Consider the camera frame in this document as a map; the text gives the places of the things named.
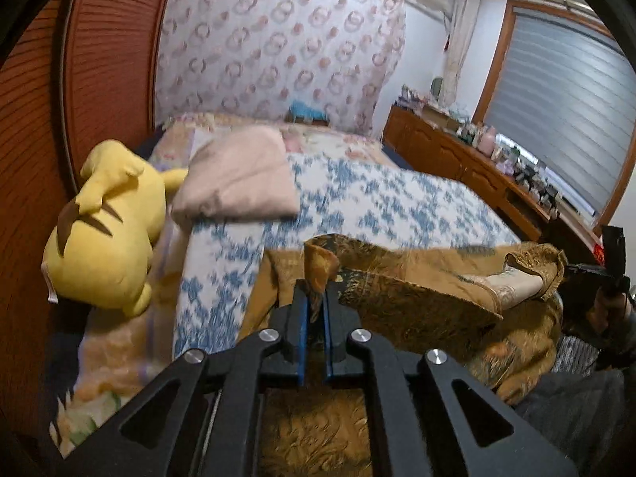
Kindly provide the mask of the person's right hand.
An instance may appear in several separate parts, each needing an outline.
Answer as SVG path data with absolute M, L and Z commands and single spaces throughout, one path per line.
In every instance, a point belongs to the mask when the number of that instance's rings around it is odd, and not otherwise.
M 630 336 L 632 316 L 633 305 L 626 294 L 609 297 L 600 287 L 586 313 L 592 331 L 589 341 L 595 348 L 619 351 Z

